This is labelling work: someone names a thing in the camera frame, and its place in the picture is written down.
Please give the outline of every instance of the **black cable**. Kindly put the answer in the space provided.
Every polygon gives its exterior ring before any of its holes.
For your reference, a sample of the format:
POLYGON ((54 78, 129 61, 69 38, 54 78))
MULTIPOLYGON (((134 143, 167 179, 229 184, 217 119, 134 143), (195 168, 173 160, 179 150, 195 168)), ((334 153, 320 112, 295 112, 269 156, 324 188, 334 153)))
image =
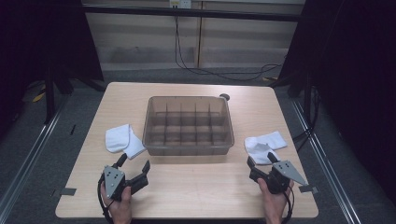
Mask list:
POLYGON ((108 213, 108 207, 105 207, 103 200, 102 200, 102 194, 101 194, 101 185, 102 182, 105 180, 105 174, 102 173, 101 177, 99 178, 98 181, 98 188, 97 188, 97 193, 98 193, 98 200, 99 204, 102 207, 103 215, 105 216, 105 219, 107 220, 108 223, 113 224, 113 218, 110 217, 110 214, 108 213))
POLYGON ((292 197, 293 197, 293 203, 291 203, 290 202, 290 198, 288 197, 288 195, 286 194, 286 192, 285 191, 283 191, 282 193, 283 193, 283 195, 285 196, 285 198, 286 198, 286 202, 288 203, 288 214, 286 215, 286 217, 284 217, 283 218, 283 220, 282 220, 282 224, 285 224, 285 223, 287 223, 290 219, 291 219, 291 215, 292 215, 292 213, 293 213, 293 208, 294 208, 294 192, 293 192, 293 190, 292 190, 292 188, 289 186, 289 189, 290 189, 290 193, 291 193, 291 195, 292 195, 292 197))
POLYGON ((320 104, 320 96, 318 94, 318 90, 316 88, 314 88, 314 97, 312 99, 314 107, 315 107, 315 115, 313 120, 309 120, 308 121, 308 129, 306 129, 303 133, 293 137, 293 142, 299 141, 302 137, 305 136, 304 141, 300 144, 300 146, 297 148, 297 152, 299 152, 304 144, 306 143, 306 141, 308 141, 308 139, 311 137, 312 133, 314 132, 315 129, 315 125, 317 123, 318 120, 318 110, 319 110, 319 104, 320 104))
POLYGON ((207 75, 213 75, 213 76, 217 76, 217 77, 222 77, 222 78, 226 78, 229 80, 234 80, 234 81, 250 81, 250 80, 254 80, 258 77, 260 77, 263 73, 271 71, 279 66, 281 66, 282 64, 266 64, 264 66, 262 66, 260 72, 244 72, 244 73, 233 73, 233 72, 229 72, 229 73, 213 73, 210 71, 207 71, 205 69, 201 69, 201 68, 189 68, 183 60, 183 57, 181 55, 181 47, 180 47, 180 38, 179 38, 179 34, 178 34, 178 18, 175 17, 175 23, 176 23, 176 36, 175 36, 175 62, 177 64, 177 66, 179 68, 182 69, 186 69, 192 73, 194 73, 195 75, 199 75, 199 76, 207 76, 207 75), (182 65, 180 65, 180 63, 177 60, 177 53, 179 55, 179 58, 181 60, 182 65), (265 67, 267 66, 273 66, 269 69, 263 70, 265 67), (232 77, 226 77, 226 75, 257 75, 255 77, 250 77, 250 78, 232 78, 232 77))

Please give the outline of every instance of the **wall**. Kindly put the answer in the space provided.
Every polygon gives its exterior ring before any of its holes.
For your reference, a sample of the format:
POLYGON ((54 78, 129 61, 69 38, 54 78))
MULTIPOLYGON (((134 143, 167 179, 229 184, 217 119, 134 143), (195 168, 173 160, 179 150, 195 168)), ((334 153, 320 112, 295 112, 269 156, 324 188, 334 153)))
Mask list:
MULTIPOLYGON (((169 1, 164 0, 85 0, 83 3, 169 7, 169 1)), ((192 8, 282 14, 300 14, 303 6, 301 0, 192 2, 192 8)), ((86 15, 103 70, 177 67, 174 17, 86 15)), ((260 67, 266 63, 283 63, 296 27, 295 22, 282 21, 205 18, 178 18, 177 21, 180 51, 188 67, 260 67)))

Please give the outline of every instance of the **gray floor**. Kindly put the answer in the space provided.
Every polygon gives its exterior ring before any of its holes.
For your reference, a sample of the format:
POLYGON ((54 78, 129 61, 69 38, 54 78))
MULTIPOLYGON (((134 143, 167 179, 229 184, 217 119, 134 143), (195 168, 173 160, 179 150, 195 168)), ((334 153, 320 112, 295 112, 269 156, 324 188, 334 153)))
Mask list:
MULTIPOLYGON (((212 69, 212 72, 224 72, 225 69, 212 69)), ((111 81, 133 82, 173 82, 223 85, 265 86, 270 83, 262 77, 276 77, 280 68, 265 73, 250 81, 234 81, 217 76, 198 76, 182 69, 118 71, 106 72, 104 83, 111 81)), ((251 78, 253 75, 228 75, 233 78, 251 78)), ((21 194, 7 216, 6 223, 106 223, 103 218, 61 219, 55 216, 59 197, 52 195, 55 189, 65 186, 68 176, 91 126, 92 119, 100 104, 103 93, 72 80, 74 92, 67 97, 64 110, 50 135, 46 145, 27 176, 21 194)), ((8 190, 13 178, 27 157, 35 139, 43 129, 45 119, 45 99, 38 103, 31 100, 40 86, 26 92, 25 105, 18 120, 15 121, 7 135, 1 140, 0 195, 8 190)), ((293 107, 293 101, 302 101, 302 97, 290 99, 288 87, 275 88, 276 96, 292 136, 303 131, 293 107)), ((396 210, 358 161, 348 146, 339 137, 332 119, 324 106, 319 109, 315 133, 323 146, 327 159, 338 176, 346 195, 355 208, 360 223, 396 223, 396 210)), ((292 219, 290 223, 352 223, 348 222, 345 213, 334 196, 331 184, 318 162, 314 149, 307 142, 299 153, 308 181, 318 188, 315 200, 319 214, 312 219, 292 219)), ((260 223, 260 220, 137 220, 137 223, 260 223)))

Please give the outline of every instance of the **black curtain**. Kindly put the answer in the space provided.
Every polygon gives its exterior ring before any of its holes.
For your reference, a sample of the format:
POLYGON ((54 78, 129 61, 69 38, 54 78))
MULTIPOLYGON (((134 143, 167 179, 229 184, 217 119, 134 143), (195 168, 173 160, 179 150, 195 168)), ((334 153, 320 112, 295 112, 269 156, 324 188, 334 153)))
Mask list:
MULTIPOLYGON (((54 77, 103 80, 91 31, 81 11, 44 7, 64 1, 2 1, 0 6, 0 135, 17 113, 26 87, 54 77)), ((81 4, 78 0, 68 4, 81 4)))

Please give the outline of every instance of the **cable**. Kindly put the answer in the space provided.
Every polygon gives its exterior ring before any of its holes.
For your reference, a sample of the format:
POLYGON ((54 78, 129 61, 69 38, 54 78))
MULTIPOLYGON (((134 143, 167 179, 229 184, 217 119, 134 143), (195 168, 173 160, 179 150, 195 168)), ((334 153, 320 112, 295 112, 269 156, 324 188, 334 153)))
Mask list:
POLYGON ((288 207, 289 207, 289 209, 288 209, 288 214, 286 215, 285 218, 283 218, 282 224, 287 223, 287 222, 291 219, 291 215, 292 215, 292 213, 293 213, 293 208, 294 208, 294 192, 293 192, 293 190, 292 190, 292 188, 291 188, 290 186, 289 186, 289 189, 290 189, 290 193, 291 193, 291 195, 292 195, 292 197, 293 197, 293 203, 290 202, 290 198, 288 197, 288 195, 286 194, 286 192, 282 192, 283 195, 285 195, 286 202, 288 203, 288 207))
POLYGON ((303 148, 303 146, 306 143, 306 141, 311 137, 312 133, 314 132, 317 120, 318 120, 318 110, 319 110, 319 104, 320 104, 320 96, 319 96, 318 90, 316 88, 314 88, 314 97, 313 97, 312 101, 313 101, 312 103, 314 104, 314 107, 315 107, 315 115, 314 115, 313 120, 312 121, 311 120, 308 121, 308 124, 309 124, 308 129, 306 129, 303 133, 300 133, 299 135, 293 137, 293 142, 300 141, 301 138, 305 137, 304 141, 297 148, 297 152, 300 152, 300 150, 303 148))
POLYGON ((175 24, 176 24, 175 62, 179 68, 186 69, 186 70, 194 73, 195 75, 199 75, 199 76, 213 75, 213 76, 222 77, 222 78, 226 78, 226 79, 234 80, 234 81, 250 81, 250 80, 254 80, 254 79, 260 77, 265 72, 271 71, 271 70, 283 65, 283 64, 275 64, 275 63, 266 64, 266 65, 262 66, 260 72, 244 72, 244 73, 231 73, 231 72, 230 73, 213 73, 213 72, 207 71, 205 69, 201 69, 201 68, 189 68, 184 63, 183 57, 181 55, 180 38, 179 38, 179 34, 178 34, 178 18, 177 17, 175 17, 175 24), (177 53, 179 55, 182 65, 177 60, 177 53), (250 77, 250 78, 232 78, 232 77, 226 77, 226 75, 257 75, 257 76, 250 77))

